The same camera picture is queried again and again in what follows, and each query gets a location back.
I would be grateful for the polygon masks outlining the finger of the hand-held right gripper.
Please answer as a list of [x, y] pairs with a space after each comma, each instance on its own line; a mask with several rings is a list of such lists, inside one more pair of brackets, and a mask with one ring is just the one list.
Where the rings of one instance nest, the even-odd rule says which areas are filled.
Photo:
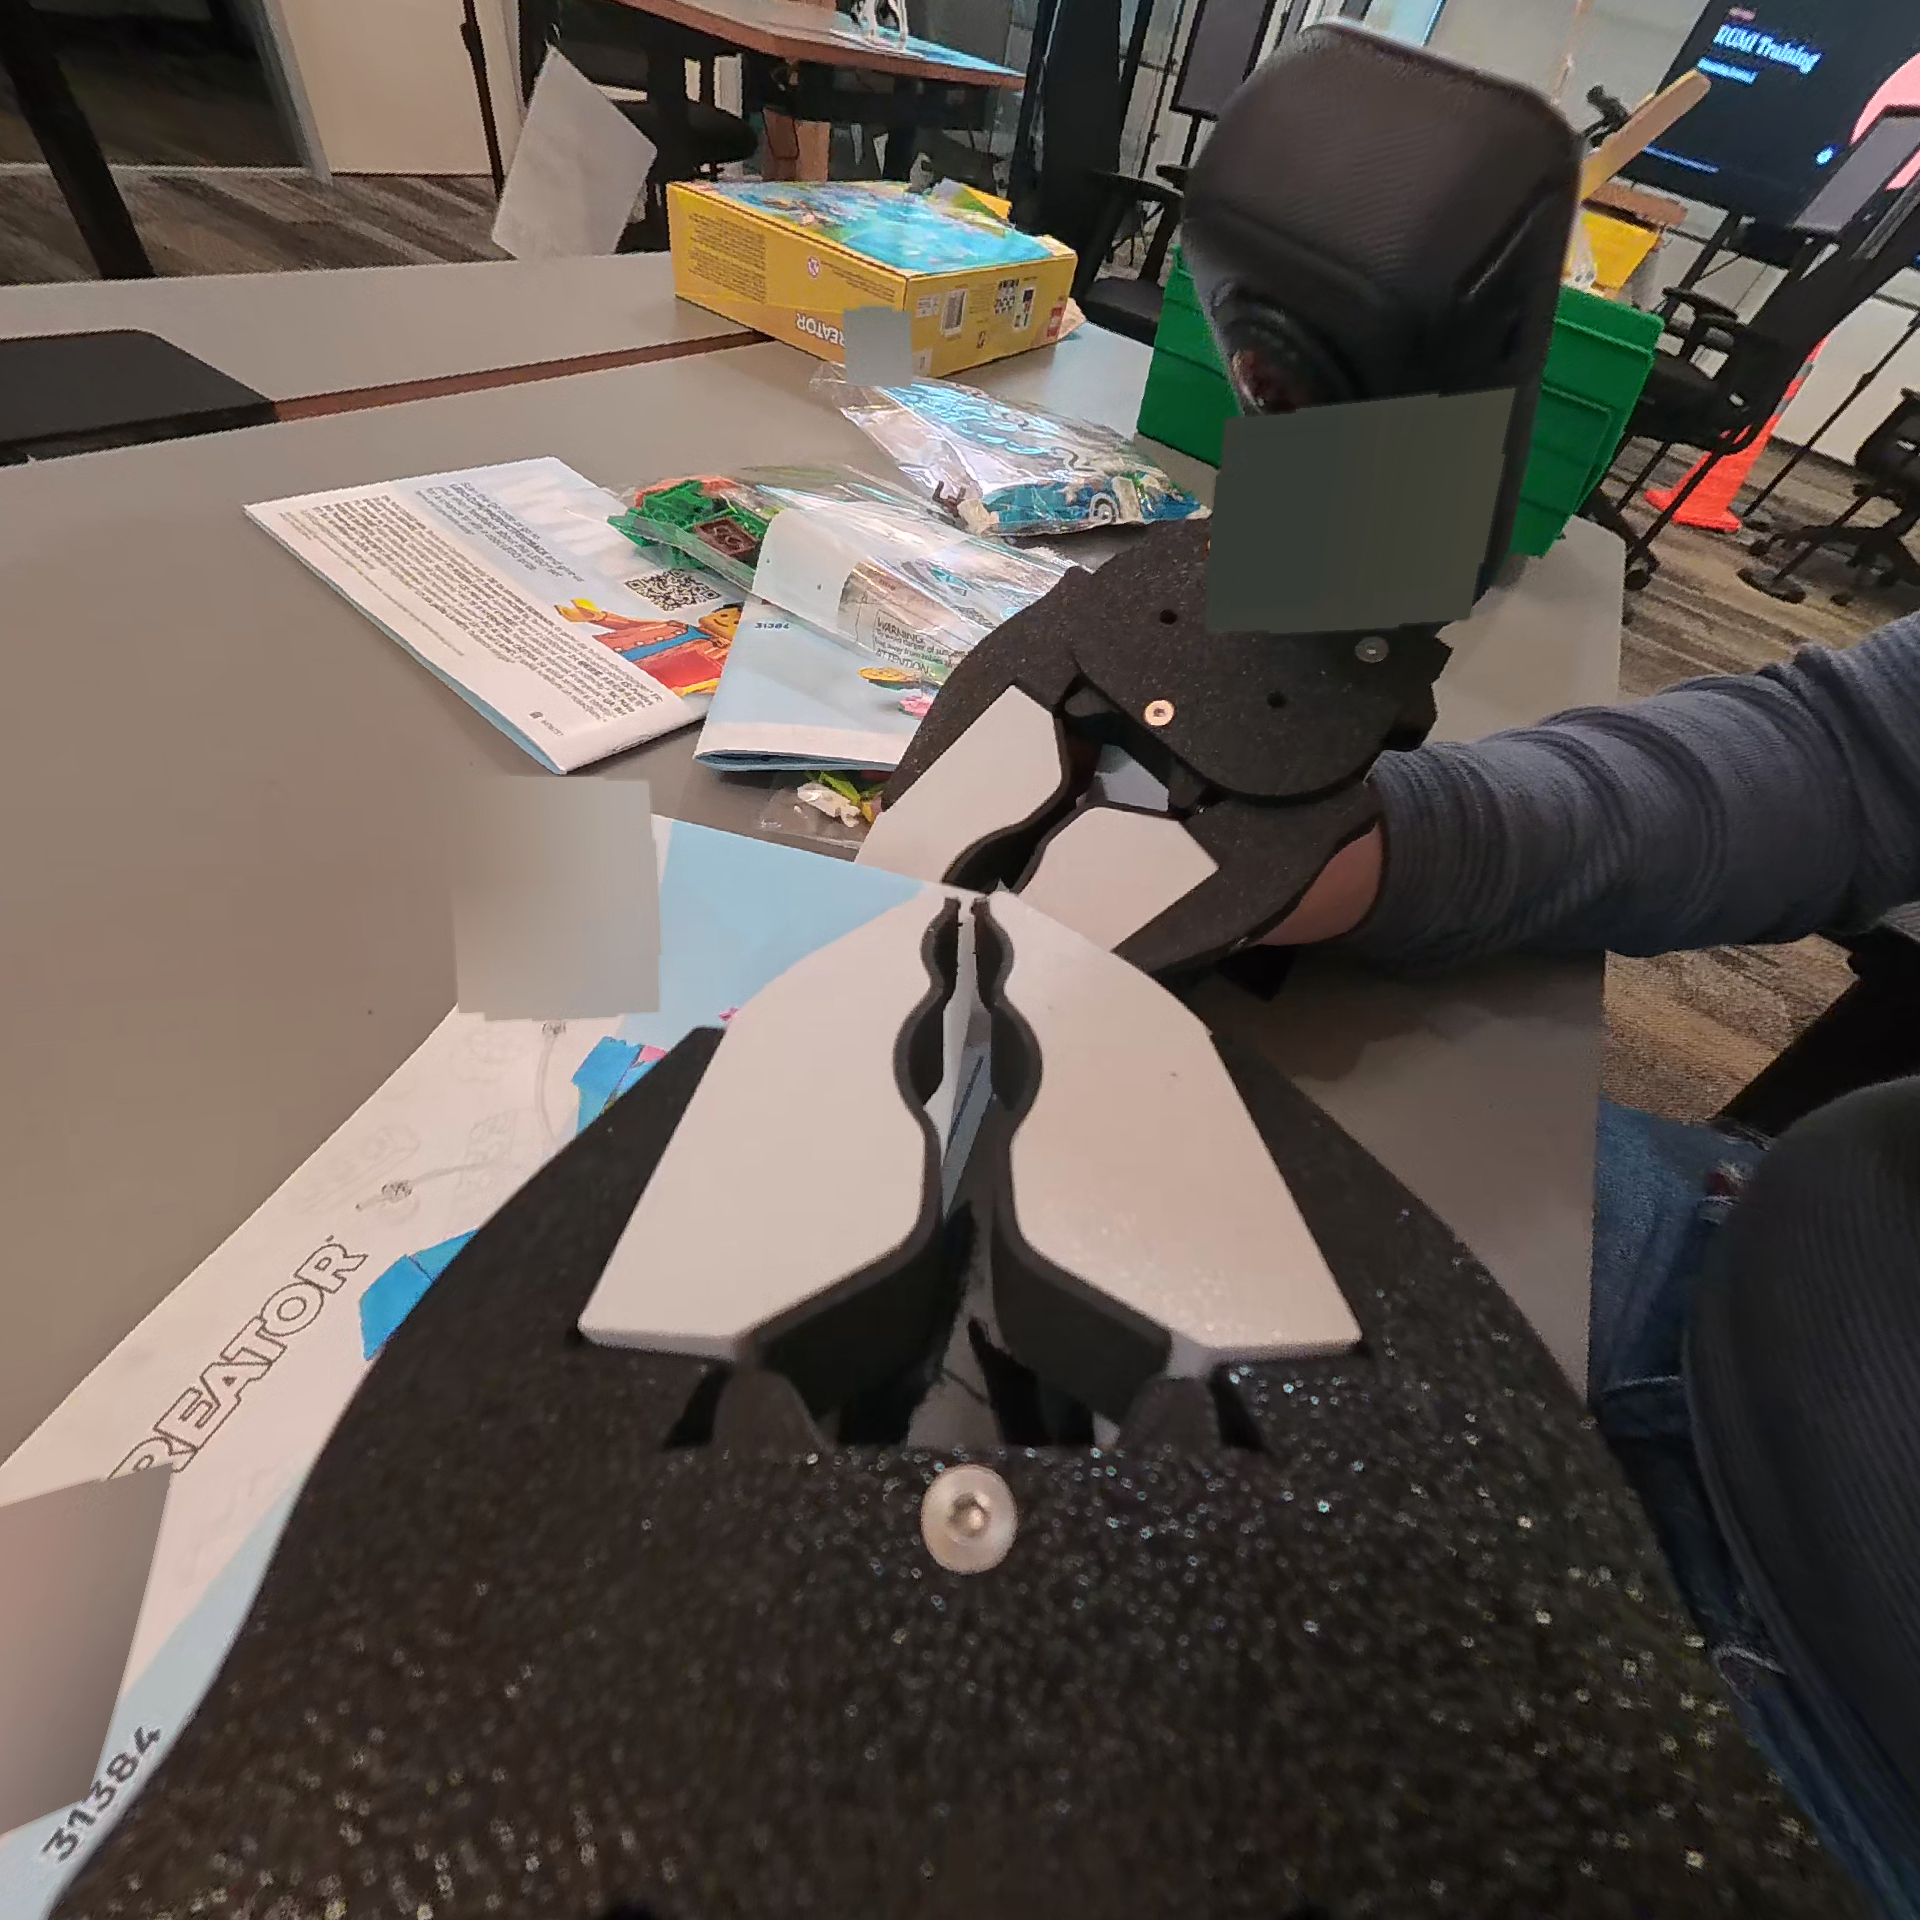
[[1166, 812], [1076, 806], [1039, 836], [1017, 887], [996, 892], [996, 948], [1011, 957], [1022, 934], [1038, 934], [1120, 957], [1183, 957], [1182, 901], [1216, 873], [1216, 857]]
[[1087, 792], [1087, 749], [1063, 718], [1003, 690], [896, 799], [884, 799], [857, 863], [975, 893], [1022, 892], [1039, 849]]

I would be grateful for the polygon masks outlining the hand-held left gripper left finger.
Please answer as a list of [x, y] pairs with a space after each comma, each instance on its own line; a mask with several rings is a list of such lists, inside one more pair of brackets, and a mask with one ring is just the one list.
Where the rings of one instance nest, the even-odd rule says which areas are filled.
[[966, 910], [912, 895], [745, 1001], [648, 1175], [577, 1329], [721, 1359], [844, 1413], [947, 1318], [943, 1018]]

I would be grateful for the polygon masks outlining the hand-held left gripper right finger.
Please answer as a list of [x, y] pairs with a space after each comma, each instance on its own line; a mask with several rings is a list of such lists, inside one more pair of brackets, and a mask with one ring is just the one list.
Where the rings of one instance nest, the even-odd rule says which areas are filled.
[[966, 1353], [1008, 1448], [1363, 1329], [1209, 1029], [1013, 893], [972, 906]]

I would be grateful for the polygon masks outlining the large lego instruction booklet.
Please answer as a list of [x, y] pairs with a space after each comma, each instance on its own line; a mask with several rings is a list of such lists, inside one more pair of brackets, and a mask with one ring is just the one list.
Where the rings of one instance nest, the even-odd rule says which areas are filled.
[[4, 1462], [4, 1504], [169, 1469], [149, 1586], [79, 1796], [15, 1824], [4, 1916], [46, 1916], [217, 1673], [310, 1460], [468, 1237], [693, 1026], [913, 879], [693, 823], [656, 824], [651, 1013], [451, 1013]]

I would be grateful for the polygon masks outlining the person's right forearm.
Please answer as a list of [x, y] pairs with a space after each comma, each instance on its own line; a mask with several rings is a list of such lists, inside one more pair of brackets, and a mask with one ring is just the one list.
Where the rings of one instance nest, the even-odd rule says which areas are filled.
[[1841, 648], [1380, 757], [1385, 968], [1853, 933], [1918, 901], [1918, 614]]

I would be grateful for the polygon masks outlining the small clear bag lego pieces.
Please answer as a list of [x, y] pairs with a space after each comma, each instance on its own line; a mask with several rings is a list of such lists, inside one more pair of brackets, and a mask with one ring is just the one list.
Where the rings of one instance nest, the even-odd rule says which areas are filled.
[[780, 773], [756, 826], [791, 841], [857, 848], [877, 818], [884, 778], [884, 770]]

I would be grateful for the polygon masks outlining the clear bag green lego pieces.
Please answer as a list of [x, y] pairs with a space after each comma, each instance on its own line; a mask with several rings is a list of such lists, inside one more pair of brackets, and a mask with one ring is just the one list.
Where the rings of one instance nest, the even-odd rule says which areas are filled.
[[611, 526], [751, 592], [873, 660], [869, 678], [940, 688], [1071, 565], [968, 535], [854, 471], [761, 466], [623, 494]]

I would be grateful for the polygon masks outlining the clear bag blue lego pieces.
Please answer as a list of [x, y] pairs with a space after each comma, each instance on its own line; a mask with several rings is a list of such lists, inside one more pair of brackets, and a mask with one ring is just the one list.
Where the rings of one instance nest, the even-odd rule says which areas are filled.
[[824, 365], [808, 386], [975, 537], [1068, 537], [1209, 517], [1199, 495], [1102, 424], [932, 376], [876, 389]]

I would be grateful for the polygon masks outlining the yellow lego box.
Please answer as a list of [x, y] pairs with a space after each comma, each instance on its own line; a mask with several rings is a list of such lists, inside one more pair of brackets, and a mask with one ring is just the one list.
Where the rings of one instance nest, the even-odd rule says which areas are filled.
[[677, 294], [756, 333], [846, 358], [844, 316], [907, 320], [913, 372], [950, 376], [1084, 324], [1076, 256], [961, 183], [671, 183]]

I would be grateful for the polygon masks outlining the person's right hand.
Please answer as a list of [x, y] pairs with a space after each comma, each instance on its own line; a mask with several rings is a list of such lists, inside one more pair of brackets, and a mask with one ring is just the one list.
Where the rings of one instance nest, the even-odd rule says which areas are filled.
[[1261, 937], [1261, 945], [1299, 948], [1347, 937], [1374, 911], [1382, 870], [1385, 830], [1372, 823], [1331, 857], [1287, 916]]

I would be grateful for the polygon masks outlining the small light blue booklet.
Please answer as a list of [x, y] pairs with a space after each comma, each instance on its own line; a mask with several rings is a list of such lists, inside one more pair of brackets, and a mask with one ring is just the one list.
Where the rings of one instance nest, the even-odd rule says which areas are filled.
[[750, 596], [695, 760], [716, 773], [889, 775], [934, 690]]

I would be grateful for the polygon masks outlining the green storage bin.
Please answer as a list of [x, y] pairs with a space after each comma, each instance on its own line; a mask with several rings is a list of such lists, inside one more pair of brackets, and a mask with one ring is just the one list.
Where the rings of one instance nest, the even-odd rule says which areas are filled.
[[[1219, 463], [1231, 383], [1172, 250], [1136, 429], [1203, 463]], [[1545, 556], [1609, 471], [1644, 394], [1663, 324], [1636, 306], [1560, 288], [1534, 414], [1511, 549]]]

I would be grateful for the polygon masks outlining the person's leg in blue jeans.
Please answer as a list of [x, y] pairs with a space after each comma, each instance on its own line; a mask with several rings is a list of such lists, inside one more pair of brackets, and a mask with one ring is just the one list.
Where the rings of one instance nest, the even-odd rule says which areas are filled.
[[1689, 1404], [1695, 1284], [1769, 1145], [1606, 1105], [1592, 1218], [1589, 1399], [1734, 1709], [1879, 1916], [1916, 1916], [1916, 1825], [1887, 1821], [1808, 1713], [1717, 1517]]

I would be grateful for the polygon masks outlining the orange traffic cone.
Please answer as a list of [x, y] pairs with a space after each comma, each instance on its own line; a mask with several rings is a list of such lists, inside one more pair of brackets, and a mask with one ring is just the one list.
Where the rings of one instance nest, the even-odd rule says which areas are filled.
[[1739, 448], [1739, 452], [1723, 454], [1719, 460], [1701, 457], [1670, 487], [1647, 487], [1644, 492], [1646, 502], [1657, 513], [1669, 513], [1670, 524], [1717, 535], [1742, 533], [1743, 510], [1737, 508], [1737, 495], [1824, 348], [1827, 342], [1816, 342], [1811, 349], [1808, 358], [1787, 383], [1782, 399], [1775, 402], [1772, 418], [1758, 429], [1751, 442]]

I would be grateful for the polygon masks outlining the white text leaflet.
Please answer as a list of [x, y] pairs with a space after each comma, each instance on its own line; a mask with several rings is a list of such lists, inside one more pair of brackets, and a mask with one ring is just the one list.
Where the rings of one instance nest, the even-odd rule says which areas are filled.
[[695, 724], [745, 607], [705, 567], [620, 533], [620, 513], [550, 457], [246, 504], [558, 775]]

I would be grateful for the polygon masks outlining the black office chair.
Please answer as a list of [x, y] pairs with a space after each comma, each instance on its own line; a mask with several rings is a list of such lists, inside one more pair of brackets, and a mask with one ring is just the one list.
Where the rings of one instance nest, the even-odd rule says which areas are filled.
[[1712, 471], [1760, 440], [1795, 376], [1803, 372], [1827, 335], [1839, 321], [1837, 306], [1814, 288], [1814, 274], [1773, 288], [1752, 320], [1742, 320], [1697, 290], [1676, 290], [1676, 306], [1689, 318], [1672, 320], [1676, 351], [1657, 351], [1623, 438], [1647, 440], [1652, 457], [1639, 477], [1616, 497], [1616, 512], [1644, 492], [1660, 460], [1676, 448], [1692, 448], [1697, 463], [1683, 480], [1669, 508], [1632, 537], [1623, 556], [1623, 586], [1644, 590], [1660, 562], [1657, 537]]
[[1870, 586], [1918, 586], [1918, 560], [1908, 537], [1918, 526], [1918, 426], [1916, 397], [1875, 426], [1855, 452], [1855, 492], [1833, 521], [1764, 535], [1737, 577], [1764, 596], [1798, 606], [1808, 590], [1798, 569], [1819, 551], [1846, 557], [1846, 584], [1833, 594], [1846, 606]]

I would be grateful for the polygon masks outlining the yellow bin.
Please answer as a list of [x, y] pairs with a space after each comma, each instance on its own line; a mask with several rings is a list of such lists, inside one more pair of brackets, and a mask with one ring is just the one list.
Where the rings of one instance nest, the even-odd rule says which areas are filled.
[[1574, 216], [1563, 263], [1563, 285], [1623, 300], [1635, 274], [1657, 254], [1665, 232], [1687, 218], [1678, 199], [1624, 180], [1599, 183]]

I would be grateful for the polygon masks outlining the person's torso in dark sweater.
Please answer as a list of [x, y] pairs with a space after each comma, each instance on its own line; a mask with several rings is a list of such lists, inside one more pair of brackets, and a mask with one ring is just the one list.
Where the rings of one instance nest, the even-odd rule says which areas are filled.
[[1695, 1284], [1712, 1504], [1808, 1713], [1887, 1821], [1918, 1789], [1918, 1092], [1846, 1094], [1752, 1168]]

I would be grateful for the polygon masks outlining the white paper sheet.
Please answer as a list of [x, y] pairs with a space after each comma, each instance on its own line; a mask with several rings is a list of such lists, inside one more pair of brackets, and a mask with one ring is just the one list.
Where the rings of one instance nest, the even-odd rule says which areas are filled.
[[517, 260], [611, 256], [632, 222], [656, 144], [559, 50], [540, 65], [492, 244]]

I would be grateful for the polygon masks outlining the wooden background table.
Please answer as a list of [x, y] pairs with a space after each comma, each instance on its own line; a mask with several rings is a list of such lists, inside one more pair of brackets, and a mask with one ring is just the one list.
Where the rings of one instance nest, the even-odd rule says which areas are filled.
[[974, 88], [1024, 88], [1024, 72], [934, 39], [864, 32], [832, 7], [788, 2], [623, 2], [627, 12], [781, 63], [848, 65], [900, 80]]

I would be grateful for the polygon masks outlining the monitor screen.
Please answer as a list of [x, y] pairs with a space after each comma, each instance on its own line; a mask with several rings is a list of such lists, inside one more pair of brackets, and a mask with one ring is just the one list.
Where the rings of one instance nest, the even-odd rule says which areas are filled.
[[1663, 81], [1692, 68], [1708, 94], [1624, 177], [1785, 223], [1887, 104], [1916, 103], [1916, 2], [1704, 4]]

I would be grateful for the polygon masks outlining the black pad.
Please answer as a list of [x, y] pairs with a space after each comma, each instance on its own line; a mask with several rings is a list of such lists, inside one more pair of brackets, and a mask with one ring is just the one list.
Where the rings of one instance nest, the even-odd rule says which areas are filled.
[[272, 424], [276, 405], [141, 329], [3, 340], [3, 463]]

